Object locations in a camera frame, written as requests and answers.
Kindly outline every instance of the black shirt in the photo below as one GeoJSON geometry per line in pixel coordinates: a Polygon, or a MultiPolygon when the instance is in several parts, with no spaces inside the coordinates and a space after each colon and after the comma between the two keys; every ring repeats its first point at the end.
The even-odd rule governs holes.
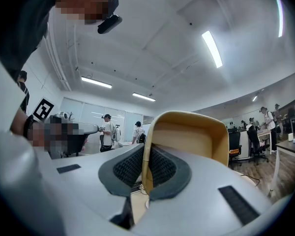
{"type": "Polygon", "coordinates": [[[56,0],[0,0],[0,61],[16,81],[47,31],[56,0]]]}
{"type": "Polygon", "coordinates": [[[24,100],[20,106],[21,109],[23,110],[23,112],[26,113],[26,108],[27,108],[27,106],[29,104],[29,100],[30,100],[30,93],[23,82],[18,82],[18,86],[26,94],[26,97],[24,98],[24,100]]]}

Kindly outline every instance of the office chair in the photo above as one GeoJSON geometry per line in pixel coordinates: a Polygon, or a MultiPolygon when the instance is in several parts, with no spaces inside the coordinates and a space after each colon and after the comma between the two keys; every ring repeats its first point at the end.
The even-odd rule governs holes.
{"type": "Polygon", "coordinates": [[[230,157],[229,157],[229,165],[231,166],[231,169],[233,170],[233,164],[238,163],[239,166],[241,166],[241,163],[236,158],[241,154],[241,145],[239,145],[240,141],[240,133],[239,132],[233,132],[229,134],[229,142],[230,142],[230,157]]]}
{"type": "Polygon", "coordinates": [[[152,174],[155,170],[153,162],[158,155],[152,149],[153,145],[208,157],[228,166],[229,139],[224,123],[191,112],[165,112],[152,122],[145,143],[142,184],[148,194],[157,180],[152,174]]]}
{"type": "Polygon", "coordinates": [[[248,138],[249,138],[249,146],[251,148],[251,144],[253,145],[253,148],[251,148],[251,152],[254,154],[254,162],[256,165],[259,165],[258,159],[263,158],[266,159],[266,162],[269,162],[269,159],[265,155],[260,155],[262,150],[265,150],[268,148],[270,145],[264,145],[260,146],[260,142],[258,139],[257,131],[255,129],[250,129],[247,131],[248,138]]]}

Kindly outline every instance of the cable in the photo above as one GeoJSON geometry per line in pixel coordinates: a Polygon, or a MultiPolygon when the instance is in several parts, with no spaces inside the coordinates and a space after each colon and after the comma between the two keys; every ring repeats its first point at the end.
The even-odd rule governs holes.
{"type": "Polygon", "coordinates": [[[259,181],[259,182],[256,184],[256,186],[255,186],[255,187],[257,187],[257,186],[258,186],[258,184],[260,183],[260,179],[258,179],[258,178],[254,178],[254,177],[252,177],[252,176],[250,176],[250,175],[240,175],[240,176],[241,176],[241,177],[243,177],[243,176],[250,177],[250,178],[253,178],[253,179],[255,179],[255,180],[259,181]]]}

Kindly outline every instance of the white wall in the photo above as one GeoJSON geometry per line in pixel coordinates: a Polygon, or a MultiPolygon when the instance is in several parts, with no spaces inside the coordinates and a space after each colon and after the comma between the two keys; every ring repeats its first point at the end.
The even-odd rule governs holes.
{"type": "Polygon", "coordinates": [[[63,99],[60,90],[62,85],[50,62],[44,43],[32,53],[22,70],[28,73],[25,83],[29,90],[27,114],[33,113],[42,97],[55,105],[52,113],[58,112],[63,99]]]}
{"type": "Polygon", "coordinates": [[[139,104],[125,103],[125,102],[103,98],[93,94],[87,94],[87,93],[83,93],[79,91],[71,91],[71,92],[62,91],[61,93],[63,97],[83,101],[93,105],[128,111],[128,112],[141,114],[145,116],[151,116],[151,117],[155,116],[155,111],[153,109],[142,107],[139,104]]]}
{"type": "Polygon", "coordinates": [[[284,107],[295,100],[295,74],[276,83],[271,87],[271,90],[265,91],[265,107],[274,111],[275,104],[284,107]]]}
{"type": "Polygon", "coordinates": [[[241,120],[248,123],[249,118],[254,117],[260,124],[263,122],[263,116],[259,113],[262,106],[270,111],[275,110],[275,104],[281,107],[295,100],[295,74],[265,88],[258,96],[255,102],[252,102],[252,96],[233,103],[225,103],[203,110],[196,111],[199,114],[210,116],[219,120],[233,118],[235,126],[241,126],[241,120]]]}

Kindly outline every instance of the black mesh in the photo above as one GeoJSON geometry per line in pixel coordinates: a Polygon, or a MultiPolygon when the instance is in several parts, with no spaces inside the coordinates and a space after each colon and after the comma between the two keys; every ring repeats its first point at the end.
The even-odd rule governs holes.
{"type": "Polygon", "coordinates": [[[154,188],[171,179],[176,173],[176,165],[172,160],[154,148],[151,149],[148,166],[153,175],[154,188]]]}
{"type": "Polygon", "coordinates": [[[114,175],[132,187],[142,171],[144,147],[114,166],[114,175]]]}

